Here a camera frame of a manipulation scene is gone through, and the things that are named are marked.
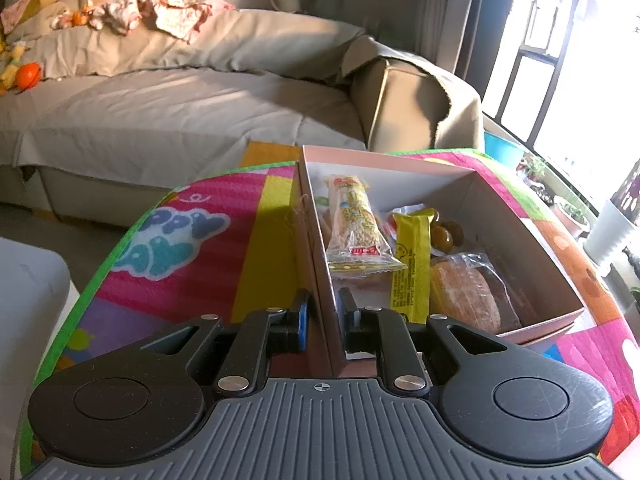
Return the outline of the yellow snack bar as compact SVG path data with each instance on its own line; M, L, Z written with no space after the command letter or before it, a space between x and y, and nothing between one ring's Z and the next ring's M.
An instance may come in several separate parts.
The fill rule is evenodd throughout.
M431 222L433 208L407 206L390 216L394 256L405 265L395 271L390 307L411 323L424 323L430 313Z

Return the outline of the peanut brittle bar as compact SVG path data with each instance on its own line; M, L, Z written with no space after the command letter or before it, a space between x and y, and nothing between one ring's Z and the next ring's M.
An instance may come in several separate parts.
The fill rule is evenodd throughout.
M331 174L324 178L329 191L331 236L326 262L334 278L350 280L404 270L378 227L367 185L357 176Z

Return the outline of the brown bread loaf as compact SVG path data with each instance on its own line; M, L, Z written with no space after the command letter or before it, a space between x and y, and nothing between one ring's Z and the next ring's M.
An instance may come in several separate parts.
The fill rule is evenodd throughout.
M430 313L499 335L522 326L506 283L484 252L460 252L431 262Z

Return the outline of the pink cardboard gift box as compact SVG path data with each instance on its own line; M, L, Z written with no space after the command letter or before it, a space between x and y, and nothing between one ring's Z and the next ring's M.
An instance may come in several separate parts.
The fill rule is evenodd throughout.
M374 357L345 346L347 288L360 307L424 322L458 318L514 344L549 348L585 310L539 223L477 158L307 146L297 174L332 372Z

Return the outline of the colourful cartoon play mat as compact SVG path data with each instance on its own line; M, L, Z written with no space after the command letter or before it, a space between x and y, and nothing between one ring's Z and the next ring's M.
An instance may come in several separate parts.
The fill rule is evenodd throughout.
M639 348L592 265L541 200L498 162L471 150L427 151L423 159L482 178L559 258L586 308L550 356L608 389L614 422L601 460L622 477L637 478ZM239 321L266 304L287 304L297 285L294 170L292 162L234 170L177 188L156 203L66 313L37 378L195 315Z

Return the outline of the teal plastic basin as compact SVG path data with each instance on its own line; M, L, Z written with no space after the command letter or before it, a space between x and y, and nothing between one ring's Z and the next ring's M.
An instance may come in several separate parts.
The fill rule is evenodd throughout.
M524 150L519 145L488 131L484 133L484 136L486 155L500 162L506 168L513 170L518 168L524 156Z

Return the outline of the pink potted plant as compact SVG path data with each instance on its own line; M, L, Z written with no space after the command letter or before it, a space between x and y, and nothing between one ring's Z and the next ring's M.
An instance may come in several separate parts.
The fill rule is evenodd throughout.
M590 232L590 223L584 208L555 195L551 209L572 237L577 238Z

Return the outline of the grey sofa bed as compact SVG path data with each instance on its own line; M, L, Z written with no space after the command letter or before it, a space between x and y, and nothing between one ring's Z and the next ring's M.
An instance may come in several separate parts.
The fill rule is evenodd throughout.
M366 147L330 81L207 67L47 78L1 99L1 198L126 226L160 192L239 165L253 142Z

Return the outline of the white flower pot stand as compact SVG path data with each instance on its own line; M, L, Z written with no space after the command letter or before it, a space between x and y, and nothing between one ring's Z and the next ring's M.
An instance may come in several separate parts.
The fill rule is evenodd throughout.
M589 232L584 251L597 265L610 261L620 252L639 227L639 162L600 210L596 223Z

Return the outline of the long grey pillow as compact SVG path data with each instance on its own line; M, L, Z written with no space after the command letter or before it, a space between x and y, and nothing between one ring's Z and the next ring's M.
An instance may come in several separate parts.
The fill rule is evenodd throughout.
M139 26L126 37L77 27L29 41L23 56L47 78L114 77L139 70L207 67L330 81L350 44L364 35L352 24L267 10L225 10L193 42Z

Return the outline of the pink crumpled clothes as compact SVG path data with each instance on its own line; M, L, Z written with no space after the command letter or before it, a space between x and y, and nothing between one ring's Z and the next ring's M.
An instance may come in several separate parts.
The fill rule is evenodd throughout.
M222 11L235 6L224 0L111 0L90 11L88 24L127 36L142 24L192 44L201 28Z

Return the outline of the orange toy ball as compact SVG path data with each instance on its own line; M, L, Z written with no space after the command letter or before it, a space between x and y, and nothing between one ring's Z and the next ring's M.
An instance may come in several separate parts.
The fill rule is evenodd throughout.
M22 65L15 75L15 87L20 91L34 88L42 77L42 69L38 63Z

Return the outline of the yellow plush toy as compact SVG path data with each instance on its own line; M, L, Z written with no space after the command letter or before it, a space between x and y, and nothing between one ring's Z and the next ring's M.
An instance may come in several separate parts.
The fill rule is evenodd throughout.
M5 48L1 53L1 84L0 93L2 96L14 87L15 78L22 62L21 58L26 50L24 41L19 41L9 48Z

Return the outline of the pink yellow cushion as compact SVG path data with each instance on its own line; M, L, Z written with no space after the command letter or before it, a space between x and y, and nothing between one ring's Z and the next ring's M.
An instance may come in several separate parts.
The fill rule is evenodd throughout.
M18 0L1 11L2 32L9 35L17 25L58 1L60 0Z

